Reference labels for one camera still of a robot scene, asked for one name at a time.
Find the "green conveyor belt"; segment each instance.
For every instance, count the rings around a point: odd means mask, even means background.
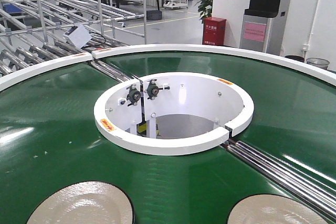
[[[284,160],[286,154],[306,162],[335,179],[335,158],[331,156],[336,131],[331,121],[336,117],[334,87],[292,70],[225,55],[162,52],[109,61],[138,76],[201,72],[240,85],[256,108],[251,126],[236,137],[238,140]],[[88,180],[122,188],[133,201],[137,224],[220,224],[226,222],[235,203],[247,196],[293,198],[220,147],[165,157],[138,154],[112,144],[97,130],[93,106],[116,84],[81,63],[0,92],[0,136],[9,137],[0,143],[1,224],[25,223],[48,196]],[[320,145],[324,155],[307,158],[318,152]],[[335,187],[320,175],[313,176]]]
[[[252,97],[255,112],[235,140],[283,160],[336,194],[334,86],[270,63],[207,52],[144,52],[105,61],[138,76],[198,72],[239,85]]]

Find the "orange warning label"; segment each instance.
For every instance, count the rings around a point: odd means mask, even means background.
[[[97,50],[98,52],[105,52],[105,51],[111,51],[112,48],[107,48],[107,49],[100,49],[100,50]]]
[[[73,57],[77,57],[77,56],[83,56],[83,55],[86,55],[86,52],[82,52],[80,54],[76,54],[76,55],[72,55]]]
[[[232,82],[224,80],[224,79],[218,79],[218,81],[221,81],[221,82],[226,83],[228,85],[232,85],[233,84]]]
[[[100,122],[107,129],[107,131],[115,130],[115,128],[112,126],[112,124],[109,121],[107,121],[107,119],[101,119]]]

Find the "circular conveyor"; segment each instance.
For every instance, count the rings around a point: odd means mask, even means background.
[[[238,202],[259,194],[294,199],[334,223],[334,74],[211,46],[134,46],[97,51],[93,57],[138,77],[193,72],[230,80],[253,99],[253,119],[211,150],[145,155],[111,143],[97,129],[95,102],[119,82],[88,64],[89,54],[1,77],[0,223],[26,223],[46,198],[86,181],[121,188],[132,200],[138,224],[226,223]],[[281,169],[267,171],[267,165],[252,160],[256,156]],[[288,174],[298,179],[283,183]]]

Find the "fire extinguisher box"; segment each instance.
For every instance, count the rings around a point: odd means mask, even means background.
[[[203,43],[204,45],[223,46],[226,19],[208,17],[204,19]]]

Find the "trash can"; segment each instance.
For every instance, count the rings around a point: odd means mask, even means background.
[[[330,62],[320,58],[308,58],[307,64],[327,70]]]
[[[148,10],[147,20],[159,20],[162,19],[162,11],[160,10]]]
[[[304,57],[297,56],[297,55],[286,55],[285,58],[300,61],[300,62],[304,62],[305,60]]]

